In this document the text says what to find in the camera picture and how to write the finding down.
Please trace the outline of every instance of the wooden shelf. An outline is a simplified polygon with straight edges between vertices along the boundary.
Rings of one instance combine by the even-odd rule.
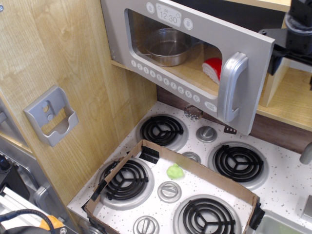
[[[284,12],[288,12],[291,5],[291,0],[227,0],[227,1]]]
[[[311,73],[289,68],[267,107],[261,105],[262,95],[257,113],[312,131],[310,79]]]

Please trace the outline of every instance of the green playdough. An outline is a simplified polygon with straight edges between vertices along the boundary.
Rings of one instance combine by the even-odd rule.
[[[167,175],[170,179],[179,179],[184,176],[182,168],[179,167],[176,163],[173,166],[170,166],[167,170]]]

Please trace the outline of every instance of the wooden cabinet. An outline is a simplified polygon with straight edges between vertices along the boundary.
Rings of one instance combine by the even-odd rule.
[[[99,0],[1,5],[1,99],[25,139],[27,146],[21,146],[37,158],[67,205],[154,105],[156,87],[110,64]],[[50,147],[39,141],[23,109],[53,85],[66,92],[79,124]]]

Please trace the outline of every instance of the silver pot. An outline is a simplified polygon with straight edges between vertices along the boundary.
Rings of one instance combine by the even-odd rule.
[[[191,47],[192,37],[173,28],[159,29],[145,41],[148,55],[166,67],[184,63]]]

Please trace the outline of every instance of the black cable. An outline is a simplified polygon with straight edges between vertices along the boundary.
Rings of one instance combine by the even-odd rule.
[[[48,226],[50,228],[51,234],[55,234],[55,230],[54,230],[53,224],[49,220],[49,218],[45,214],[43,214],[42,212],[36,211],[36,210],[24,209],[24,210],[11,211],[9,213],[2,214],[2,215],[0,215],[0,223],[4,222],[4,221],[7,221],[7,220],[10,220],[12,218],[15,218],[15,217],[17,217],[19,215],[25,215],[25,214],[33,214],[33,215],[40,216],[48,224]]]

